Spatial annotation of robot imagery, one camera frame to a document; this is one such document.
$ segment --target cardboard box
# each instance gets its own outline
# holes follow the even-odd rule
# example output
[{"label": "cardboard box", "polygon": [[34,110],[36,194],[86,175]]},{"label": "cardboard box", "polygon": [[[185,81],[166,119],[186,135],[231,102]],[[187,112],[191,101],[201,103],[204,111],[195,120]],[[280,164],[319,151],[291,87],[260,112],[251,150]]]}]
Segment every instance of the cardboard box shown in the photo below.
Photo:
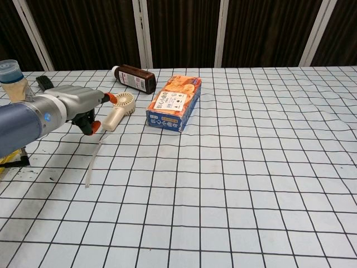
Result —
[{"label": "cardboard box", "polygon": [[182,132],[200,94],[201,78],[174,75],[147,107],[147,124]]}]

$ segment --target black object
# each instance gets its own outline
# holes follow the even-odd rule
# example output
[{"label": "black object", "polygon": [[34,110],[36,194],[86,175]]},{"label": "black object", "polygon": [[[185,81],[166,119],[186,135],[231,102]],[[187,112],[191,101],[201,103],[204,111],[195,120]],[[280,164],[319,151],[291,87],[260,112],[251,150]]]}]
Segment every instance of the black object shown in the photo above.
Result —
[{"label": "black object", "polygon": [[78,126],[84,135],[92,135],[92,123],[94,122],[94,117],[94,109],[86,113],[79,113],[72,119],[72,125]]},{"label": "black object", "polygon": [[52,84],[50,78],[48,78],[45,75],[36,77],[36,81],[38,83],[38,86],[42,89],[42,91],[46,91],[50,88],[54,88],[54,85]]}]

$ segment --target yellow object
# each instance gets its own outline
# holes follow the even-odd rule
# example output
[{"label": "yellow object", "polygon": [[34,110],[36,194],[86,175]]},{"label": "yellow object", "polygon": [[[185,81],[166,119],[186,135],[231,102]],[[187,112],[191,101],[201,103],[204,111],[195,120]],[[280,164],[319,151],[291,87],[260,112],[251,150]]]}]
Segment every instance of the yellow object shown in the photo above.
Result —
[{"label": "yellow object", "polygon": [[[12,154],[9,154],[8,156],[5,156],[3,158],[0,158],[0,164],[5,164],[7,162],[10,162],[17,154],[20,154],[21,150],[16,150]],[[4,167],[0,167],[0,174],[4,171]]]}]

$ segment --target cream fan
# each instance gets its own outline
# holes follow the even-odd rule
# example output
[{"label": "cream fan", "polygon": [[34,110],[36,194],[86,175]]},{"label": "cream fan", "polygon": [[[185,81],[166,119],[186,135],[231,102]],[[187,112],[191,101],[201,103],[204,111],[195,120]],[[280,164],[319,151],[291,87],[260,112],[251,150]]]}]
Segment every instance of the cream fan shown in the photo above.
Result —
[{"label": "cream fan", "polygon": [[135,111],[135,99],[131,93],[121,92],[115,97],[118,101],[102,124],[103,128],[108,131],[114,131],[123,116],[128,116]]}]

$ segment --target black curtain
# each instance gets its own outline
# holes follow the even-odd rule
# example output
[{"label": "black curtain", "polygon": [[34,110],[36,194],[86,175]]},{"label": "black curtain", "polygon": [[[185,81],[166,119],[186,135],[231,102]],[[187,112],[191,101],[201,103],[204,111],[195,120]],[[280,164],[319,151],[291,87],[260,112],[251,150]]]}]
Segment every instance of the black curtain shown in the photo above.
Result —
[{"label": "black curtain", "polygon": [[220,0],[147,0],[154,68],[213,67]]},{"label": "black curtain", "polygon": [[140,67],[131,0],[27,0],[56,70]]},{"label": "black curtain", "polygon": [[229,1],[222,66],[297,66],[321,2]]},{"label": "black curtain", "polygon": [[43,71],[12,0],[0,3],[0,60],[17,60],[22,71]]},{"label": "black curtain", "polygon": [[312,66],[357,65],[357,1],[337,1]]}]

